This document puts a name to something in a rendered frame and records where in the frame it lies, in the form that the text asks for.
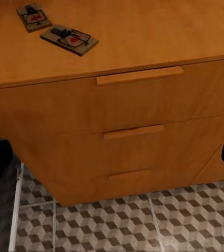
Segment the mousetrap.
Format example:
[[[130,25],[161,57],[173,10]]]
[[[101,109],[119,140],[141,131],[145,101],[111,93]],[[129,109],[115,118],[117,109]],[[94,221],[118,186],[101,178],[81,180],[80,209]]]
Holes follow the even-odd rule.
[[[53,26],[38,3],[19,7],[17,11],[29,33]]]
[[[83,56],[98,45],[99,40],[83,32],[56,24],[40,34],[51,43],[77,55]]]

